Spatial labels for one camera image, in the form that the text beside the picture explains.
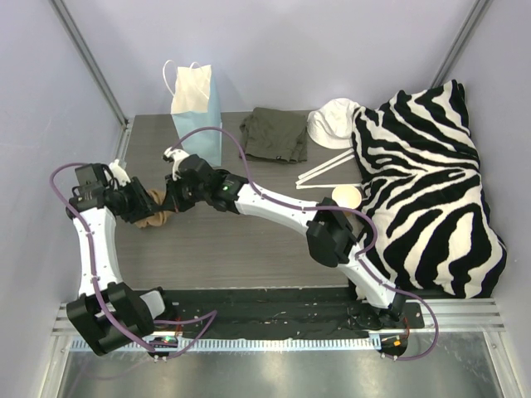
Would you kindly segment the brown cardboard cup carrier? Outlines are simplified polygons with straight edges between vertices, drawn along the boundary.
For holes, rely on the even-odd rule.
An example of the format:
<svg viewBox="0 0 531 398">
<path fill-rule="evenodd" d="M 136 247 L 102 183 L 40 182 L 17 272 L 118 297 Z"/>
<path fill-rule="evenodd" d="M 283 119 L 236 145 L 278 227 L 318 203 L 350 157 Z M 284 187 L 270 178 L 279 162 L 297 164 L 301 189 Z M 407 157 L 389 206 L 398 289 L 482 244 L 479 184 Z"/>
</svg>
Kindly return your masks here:
<svg viewBox="0 0 531 398">
<path fill-rule="evenodd" d="M 153 201 L 157 205 L 162 205 L 163 200 L 165 198 L 165 193 L 158 190 L 158 189 L 149 189 L 148 194 L 151 196 Z M 138 228 L 146 228 L 146 227 L 160 227 L 164 225 L 168 218 L 172 215 L 171 211 L 158 211 L 154 215 L 149 216 L 147 218 L 144 218 L 142 220 L 136 221 L 134 224 Z"/>
</svg>

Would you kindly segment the light blue paper bag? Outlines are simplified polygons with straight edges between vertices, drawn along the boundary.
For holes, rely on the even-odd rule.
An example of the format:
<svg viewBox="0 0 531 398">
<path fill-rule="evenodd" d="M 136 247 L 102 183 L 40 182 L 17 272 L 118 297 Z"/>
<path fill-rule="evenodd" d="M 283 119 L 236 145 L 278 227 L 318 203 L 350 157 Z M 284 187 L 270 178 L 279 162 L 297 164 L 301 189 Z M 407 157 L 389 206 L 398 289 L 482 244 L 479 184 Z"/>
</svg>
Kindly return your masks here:
<svg viewBox="0 0 531 398">
<path fill-rule="evenodd" d="M 184 151 L 205 159 L 211 166 L 222 164 L 222 116 L 214 74 L 210 65 L 193 62 L 177 66 L 167 60 L 162 69 L 172 95 L 170 114 L 178 137 L 195 134 L 181 143 Z"/>
</svg>

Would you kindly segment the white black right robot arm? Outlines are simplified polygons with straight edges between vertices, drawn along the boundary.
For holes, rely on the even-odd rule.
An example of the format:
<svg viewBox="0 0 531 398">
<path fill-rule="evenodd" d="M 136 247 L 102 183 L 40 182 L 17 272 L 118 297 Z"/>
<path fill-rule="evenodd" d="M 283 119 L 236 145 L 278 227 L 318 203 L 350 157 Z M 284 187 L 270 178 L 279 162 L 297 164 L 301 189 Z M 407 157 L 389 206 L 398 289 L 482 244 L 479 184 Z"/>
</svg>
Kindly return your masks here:
<svg viewBox="0 0 531 398">
<path fill-rule="evenodd" d="M 215 170 L 182 149 L 168 149 L 163 159 L 173 165 L 166 177 L 165 210 L 185 212 L 204 201 L 220 212 L 256 216 L 288 227 L 305 236 L 314 261 L 341 271 L 362 290 L 379 324 L 391 328 L 403 320 L 405 296 L 370 262 L 367 249 L 353 235 L 345 209 L 332 199 L 312 202 L 286 197 L 226 170 Z"/>
</svg>

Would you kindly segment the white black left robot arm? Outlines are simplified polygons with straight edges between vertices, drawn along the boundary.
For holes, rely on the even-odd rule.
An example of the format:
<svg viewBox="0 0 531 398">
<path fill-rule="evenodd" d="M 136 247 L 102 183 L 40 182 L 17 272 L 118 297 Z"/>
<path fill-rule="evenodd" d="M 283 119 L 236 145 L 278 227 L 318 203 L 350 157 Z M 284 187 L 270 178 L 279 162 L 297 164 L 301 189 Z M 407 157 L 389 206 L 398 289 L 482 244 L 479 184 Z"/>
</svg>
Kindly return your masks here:
<svg viewBox="0 0 531 398">
<path fill-rule="evenodd" d="M 119 271 L 115 249 L 117 218 L 136 222 L 151 216 L 154 201 L 118 160 L 88 163 L 75 169 L 67 215 L 80 242 L 81 282 L 78 298 L 66 305 L 67 317 L 94 354 L 104 356 L 140 342 L 154 327 L 169 330 L 176 309 L 164 302 L 161 288 L 133 291 Z"/>
</svg>

